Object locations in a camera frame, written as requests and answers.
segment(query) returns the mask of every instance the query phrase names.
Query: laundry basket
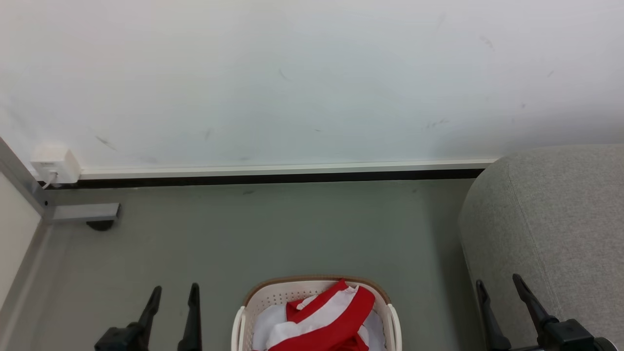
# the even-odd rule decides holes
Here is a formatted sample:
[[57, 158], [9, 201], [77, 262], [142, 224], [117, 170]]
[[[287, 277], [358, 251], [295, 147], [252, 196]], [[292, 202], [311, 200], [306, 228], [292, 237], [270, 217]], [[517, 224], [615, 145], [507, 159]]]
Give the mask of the laundry basket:
[[340, 279], [347, 285], [360, 285], [375, 296], [373, 310], [384, 325], [386, 351], [402, 351], [401, 324], [390, 298], [380, 286], [368, 279], [338, 275], [303, 275], [268, 280], [252, 289], [245, 304], [234, 318], [232, 327], [232, 351], [251, 351], [253, 326], [257, 316], [271, 305], [285, 305], [290, 301], [305, 299], [320, 294]]

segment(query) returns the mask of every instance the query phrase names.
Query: gray sofa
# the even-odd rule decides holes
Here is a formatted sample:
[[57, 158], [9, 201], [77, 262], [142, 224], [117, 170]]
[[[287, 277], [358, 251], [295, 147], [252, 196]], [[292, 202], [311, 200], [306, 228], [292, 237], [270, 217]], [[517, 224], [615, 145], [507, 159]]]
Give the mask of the gray sofa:
[[624, 348], [624, 145], [504, 157], [476, 179], [459, 222], [470, 277], [513, 347], [536, 344], [518, 273], [550, 314]]

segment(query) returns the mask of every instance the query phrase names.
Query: white wall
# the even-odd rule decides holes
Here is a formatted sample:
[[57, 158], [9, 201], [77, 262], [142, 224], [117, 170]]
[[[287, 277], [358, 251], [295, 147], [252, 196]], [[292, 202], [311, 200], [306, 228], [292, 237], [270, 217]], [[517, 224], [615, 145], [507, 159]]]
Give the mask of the white wall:
[[0, 135], [87, 170], [624, 141], [619, 0], [5, 0]]
[[37, 211], [0, 173], [0, 307], [40, 220]]

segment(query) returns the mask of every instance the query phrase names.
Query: upholstery seam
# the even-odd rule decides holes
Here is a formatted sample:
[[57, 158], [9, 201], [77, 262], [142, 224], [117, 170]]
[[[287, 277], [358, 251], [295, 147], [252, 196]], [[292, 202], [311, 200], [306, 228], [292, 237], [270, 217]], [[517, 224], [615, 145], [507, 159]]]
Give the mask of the upholstery seam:
[[520, 201], [518, 200], [518, 195], [516, 194], [514, 183], [511, 181], [511, 174], [509, 171], [510, 168], [511, 168], [511, 164], [507, 164], [507, 181], [509, 182], [509, 186], [511, 187], [511, 191], [514, 195], [515, 203], [520, 209], [520, 213], [522, 214], [522, 221], [524, 222], [524, 226], [527, 228], [527, 232], [529, 233], [529, 239], [531, 240], [531, 243], [533, 244], [533, 251], [535, 252], [537, 256], [537, 259], [539, 260], [542, 273], [544, 274], [544, 277], [546, 278], [546, 288], [548, 289], [548, 294], [550, 295], [550, 297], [553, 299], [553, 301], [557, 305], [555, 306], [555, 308], [557, 309], [557, 315], [562, 316], [563, 313], [561, 309], [561, 303], [559, 302], [559, 298], [557, 297], [557, 294], [555, 294], [555, 292], [553, 291], [552, 284], [550, 283], [550, 275], [548, 274], [548, 271], [546, 270], [546, 265], [544, 264], [542, 255], [540, 255], [540, 252], [537, 249], [537, 243], [535, 242], [535, 237], [533, 235], [533, 232], [531, 231], [531, 226], [529, 225], [529, 222], [527, 221], [527, 215], [524, 212], [524, 208], [522, 208]]

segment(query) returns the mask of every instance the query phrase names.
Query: white baseboard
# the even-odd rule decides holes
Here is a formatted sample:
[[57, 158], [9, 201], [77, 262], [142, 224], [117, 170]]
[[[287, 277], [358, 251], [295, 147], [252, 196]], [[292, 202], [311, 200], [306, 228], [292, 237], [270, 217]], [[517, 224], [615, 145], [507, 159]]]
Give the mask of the white baseboard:
[[181, 167], [181, 168], [87, 168], [81, 180], [166, 177], [267, 176], [279, 174], [322, 174], [352, 172], [431, 171], [485, 168], [496, 159], [411, 162], [364, 162], [287, 166]]

